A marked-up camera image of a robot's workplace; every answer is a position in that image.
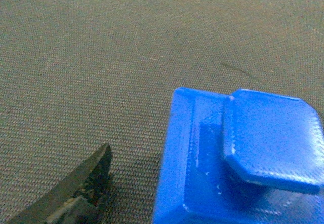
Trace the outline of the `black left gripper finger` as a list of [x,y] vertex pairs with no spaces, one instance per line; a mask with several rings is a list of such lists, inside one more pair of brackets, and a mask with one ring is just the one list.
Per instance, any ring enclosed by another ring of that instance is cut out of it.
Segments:
[[111,197],[111,147],[105,143],[9,223],[101,223]]

